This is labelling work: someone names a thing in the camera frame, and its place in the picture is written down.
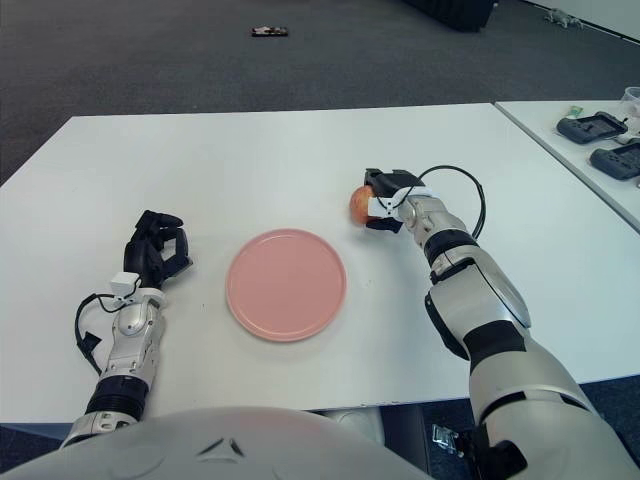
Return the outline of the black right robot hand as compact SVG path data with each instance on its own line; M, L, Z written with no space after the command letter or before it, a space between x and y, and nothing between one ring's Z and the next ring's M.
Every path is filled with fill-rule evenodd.
M403 226L398 213L399 205L412 187L423 186L423 183L406 170L383 172L369 168L365 171L364 185L372 191L367 203L365 226L372 230L398 233Z

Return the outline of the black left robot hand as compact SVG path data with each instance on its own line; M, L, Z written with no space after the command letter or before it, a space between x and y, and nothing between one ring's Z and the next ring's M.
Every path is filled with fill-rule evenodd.
M125 246L123 271L136 273L141 288L162 289L164 282L192 265L183 221L145 210Z

